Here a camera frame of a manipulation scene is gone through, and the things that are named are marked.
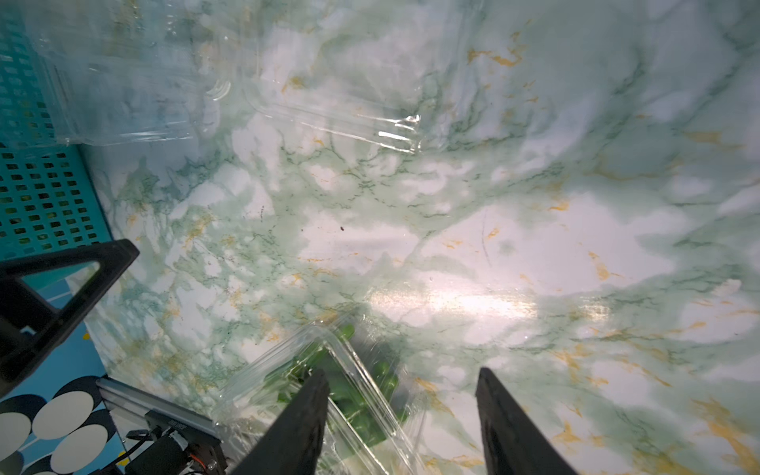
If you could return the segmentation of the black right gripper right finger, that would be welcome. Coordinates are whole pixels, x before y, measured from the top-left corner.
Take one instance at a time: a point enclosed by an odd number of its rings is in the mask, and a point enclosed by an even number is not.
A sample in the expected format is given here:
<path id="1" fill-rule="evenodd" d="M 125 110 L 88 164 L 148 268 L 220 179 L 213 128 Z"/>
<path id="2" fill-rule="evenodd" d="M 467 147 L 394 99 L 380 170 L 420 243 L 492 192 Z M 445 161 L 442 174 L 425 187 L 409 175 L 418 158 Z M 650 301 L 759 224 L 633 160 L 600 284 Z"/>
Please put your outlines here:
<path id="1" fill-rule="evenodd" d="M 489 474 L 576 475 L 491 369 L 480 369 L 475 395 Z"/>

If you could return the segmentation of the clear clamshell with peppers back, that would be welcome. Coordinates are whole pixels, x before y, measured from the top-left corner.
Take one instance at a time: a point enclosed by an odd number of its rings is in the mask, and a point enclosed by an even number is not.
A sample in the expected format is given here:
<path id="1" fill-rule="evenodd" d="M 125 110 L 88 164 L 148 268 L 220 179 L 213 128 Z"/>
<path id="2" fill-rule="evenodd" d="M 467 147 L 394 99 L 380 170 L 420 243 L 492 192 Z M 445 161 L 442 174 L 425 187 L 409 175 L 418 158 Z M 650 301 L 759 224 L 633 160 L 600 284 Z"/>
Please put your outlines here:
<path id="1" fill-rule="evenodd" d="M 427 398 L 396 340 L 362 310 L 306 324 L 222 389 L 212 419 L 232 464 L 243 460 L 309 377 L 330 387 L 320 474 L 420 474 Z"/>

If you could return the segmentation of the clear clamshell with peppers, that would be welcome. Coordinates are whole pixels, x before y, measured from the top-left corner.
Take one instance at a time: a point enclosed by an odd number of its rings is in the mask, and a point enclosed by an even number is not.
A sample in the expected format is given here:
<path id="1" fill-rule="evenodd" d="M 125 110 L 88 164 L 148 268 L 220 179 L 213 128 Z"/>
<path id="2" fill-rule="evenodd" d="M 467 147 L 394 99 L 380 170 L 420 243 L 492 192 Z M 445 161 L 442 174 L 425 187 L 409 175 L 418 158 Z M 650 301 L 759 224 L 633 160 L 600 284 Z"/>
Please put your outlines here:
<path id="1" fill-rule="evenodd" d="M 420 474 L 427 398 L 396 340 L 362 310 L 306 324 L 222 389 L 212 419 L 232 464 L 243 460 L 309 377 L 330 387 L 320 474 Z"/>
<path id="2" fill-rule="evenodd" d="M 459 119 L 478 1 L 246 1 L 239 80 L 255 111 L 417 154 Z"/>
<path id="3" fill-rule="evenodd" d="M 21 1 L 57 139 L 213 135 L 232 89 L 231 1 Z"/>

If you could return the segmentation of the clear clamshell with peppers front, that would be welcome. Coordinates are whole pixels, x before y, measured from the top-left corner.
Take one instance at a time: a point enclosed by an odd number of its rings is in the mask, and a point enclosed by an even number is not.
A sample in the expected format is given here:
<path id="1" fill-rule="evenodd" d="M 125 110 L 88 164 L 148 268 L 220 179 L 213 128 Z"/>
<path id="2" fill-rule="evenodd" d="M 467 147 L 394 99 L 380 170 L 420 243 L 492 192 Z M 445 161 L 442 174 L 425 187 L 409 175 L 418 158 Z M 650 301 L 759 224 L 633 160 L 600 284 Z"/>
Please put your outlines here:
<path id="1" fill-rule="evenodd" d="M 417 154 L 459 119 L 478 1 L 246 1 L 239 80 L 255 111 Z"/>

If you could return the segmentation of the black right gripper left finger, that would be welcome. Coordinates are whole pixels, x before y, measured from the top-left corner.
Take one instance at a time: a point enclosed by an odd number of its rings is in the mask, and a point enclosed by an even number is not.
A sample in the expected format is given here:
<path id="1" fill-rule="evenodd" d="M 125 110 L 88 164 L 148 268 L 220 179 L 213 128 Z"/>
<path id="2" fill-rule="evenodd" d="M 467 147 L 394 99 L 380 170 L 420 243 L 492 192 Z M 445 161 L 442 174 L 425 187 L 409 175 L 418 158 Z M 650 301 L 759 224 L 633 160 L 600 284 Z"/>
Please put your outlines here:
<path id="1" fill-rule="evenodd" d="M 324 444 L 330 385 L 316 370 L 233 474 L 311 474 Z"/>

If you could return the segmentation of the clear clamshell with peppers middle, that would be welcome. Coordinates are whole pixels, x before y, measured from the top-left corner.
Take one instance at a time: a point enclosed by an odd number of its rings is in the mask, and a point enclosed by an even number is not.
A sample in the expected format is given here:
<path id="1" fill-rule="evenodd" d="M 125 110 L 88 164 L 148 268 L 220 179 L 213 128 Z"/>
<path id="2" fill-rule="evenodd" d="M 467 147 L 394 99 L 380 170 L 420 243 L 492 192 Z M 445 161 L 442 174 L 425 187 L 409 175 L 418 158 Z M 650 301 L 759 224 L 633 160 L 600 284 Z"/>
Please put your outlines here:
<path id="1" fill-rule="evenodd" d="M 21 1 L 57 139 L 213 135 L 232 89 L 231 1 Z"/>

